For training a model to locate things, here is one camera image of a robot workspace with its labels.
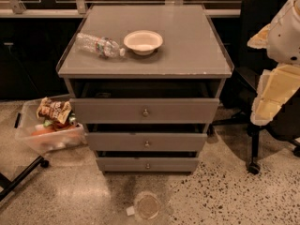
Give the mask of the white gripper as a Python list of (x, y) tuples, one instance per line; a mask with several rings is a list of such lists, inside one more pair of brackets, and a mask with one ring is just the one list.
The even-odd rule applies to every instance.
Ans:
[(267, 49), (278, 64), (259, 79), (250, 121), (265, 126), (300, 88), (300, 0), (288, 0), (273, 18), (247, 42), (249, 48)]

